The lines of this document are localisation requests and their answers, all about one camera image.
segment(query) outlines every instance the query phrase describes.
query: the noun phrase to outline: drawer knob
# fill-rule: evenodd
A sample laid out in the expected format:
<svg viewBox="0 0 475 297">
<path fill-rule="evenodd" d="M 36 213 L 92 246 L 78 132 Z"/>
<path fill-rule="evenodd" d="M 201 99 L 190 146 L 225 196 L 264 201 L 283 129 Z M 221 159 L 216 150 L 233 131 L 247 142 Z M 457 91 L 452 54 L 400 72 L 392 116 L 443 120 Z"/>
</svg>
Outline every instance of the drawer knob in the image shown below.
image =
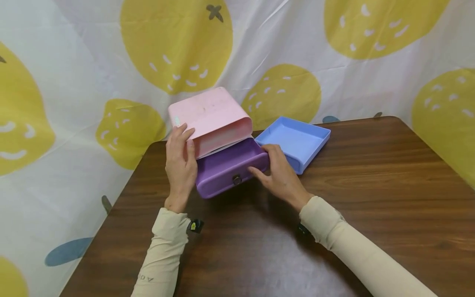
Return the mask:
<svg viewBox="0 0 475 297">
<path fill-rule="evenodd" d="M 241 176 L 239 174 L 233 176 L 233 184 L 235 186 L 239 185 L 242 182 Z"/>
</svg>

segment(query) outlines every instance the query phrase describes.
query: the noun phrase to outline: hand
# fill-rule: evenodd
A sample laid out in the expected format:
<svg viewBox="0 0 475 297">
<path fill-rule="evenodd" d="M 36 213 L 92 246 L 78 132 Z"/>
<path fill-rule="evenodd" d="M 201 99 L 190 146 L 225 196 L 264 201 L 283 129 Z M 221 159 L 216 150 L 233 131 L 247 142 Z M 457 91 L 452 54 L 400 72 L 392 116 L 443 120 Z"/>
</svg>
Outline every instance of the hand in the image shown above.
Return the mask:
<svg viewBox="0 0 475 297">
<path fill-rule="evenodd" d="M 175 213 L 185 210 L 191 190 L 195 186 L 198 165 L 195 158 L 195 145 L 188 138 L 195 132 L 192 128 L 185 133 L 187 125 L 173 127 L 167 141 L 167 163 L 165 171 L 170 182 L 170 195 L 165 200 L 165 208 Z"/>
<path fill-rule="evenodd" d="M 273 195 L 289 203 L 300 212 L 314 195 L 304 188 L 279 145 L 266 144 L 262 148 L 269 153 L 270 176 L 263 174 L 254 167 L 249 167 L 248 170 Z"/>
</svg>

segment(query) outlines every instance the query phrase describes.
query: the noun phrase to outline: purple drawer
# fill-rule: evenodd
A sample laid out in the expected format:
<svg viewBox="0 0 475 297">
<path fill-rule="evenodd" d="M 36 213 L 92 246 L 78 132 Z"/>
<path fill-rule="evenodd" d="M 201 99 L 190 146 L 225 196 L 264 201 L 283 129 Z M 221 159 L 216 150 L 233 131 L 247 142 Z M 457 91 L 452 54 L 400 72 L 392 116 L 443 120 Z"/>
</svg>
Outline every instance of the purple drawer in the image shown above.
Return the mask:
<svg viewBox="0 0 475 297">
<path fill-rule="evenodd" d="M 269 155 L 253 138 L 247 138 L 197 162 L 196 188 L 207 199 L 251 179 L 253 176 L 247 170 L 249 166 L 266 171 Z"/>
</svg>

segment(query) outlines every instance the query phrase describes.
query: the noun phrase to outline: pink box cover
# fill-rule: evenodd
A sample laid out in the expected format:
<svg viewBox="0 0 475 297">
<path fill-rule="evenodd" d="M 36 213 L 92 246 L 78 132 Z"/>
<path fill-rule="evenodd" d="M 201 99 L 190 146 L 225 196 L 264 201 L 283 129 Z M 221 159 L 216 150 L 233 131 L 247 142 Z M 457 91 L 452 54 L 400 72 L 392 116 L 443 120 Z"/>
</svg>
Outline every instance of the pink box cover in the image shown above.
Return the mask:
<svg viewBox="0 0 475 297">
<path fill-rule="evenodd" d="M 196 157 L 250 137 L 252 120 L 223 87 L 174 103 L 168 107 L 173 126 L 195 128 Z"/>
</svg>

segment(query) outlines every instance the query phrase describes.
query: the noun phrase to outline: plastic box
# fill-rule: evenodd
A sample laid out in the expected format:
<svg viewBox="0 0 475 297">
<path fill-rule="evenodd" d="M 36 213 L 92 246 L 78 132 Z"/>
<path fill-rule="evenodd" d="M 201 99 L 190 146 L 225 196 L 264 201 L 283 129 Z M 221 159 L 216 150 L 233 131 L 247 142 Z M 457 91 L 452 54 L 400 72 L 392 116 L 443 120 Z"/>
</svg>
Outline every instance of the plastic box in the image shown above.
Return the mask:
<svg viewBox="0 0 475 297">
<path fill-rule="evenodd" d="M 295 172 L 302 174 L 328 141 L 330 132 L 328 129 L 282 116 L 256 137 L 256 142 L 260 145 L 280 145 Z"/>
<path fill-rule="evenodd" d="M 216 196 L 253 177 L 249 166 L 260 171 L 269 168 L 269 155 L 253 138 L 199 159 L 196 188 L 205 199 Z"/>
<path fill-rule="evenodd" d="M 173 126 L 188 124 L 196 158 L 251 136 L 252 120 L 223 87 L 218 87 L 168 107 Z"/>
</svg>

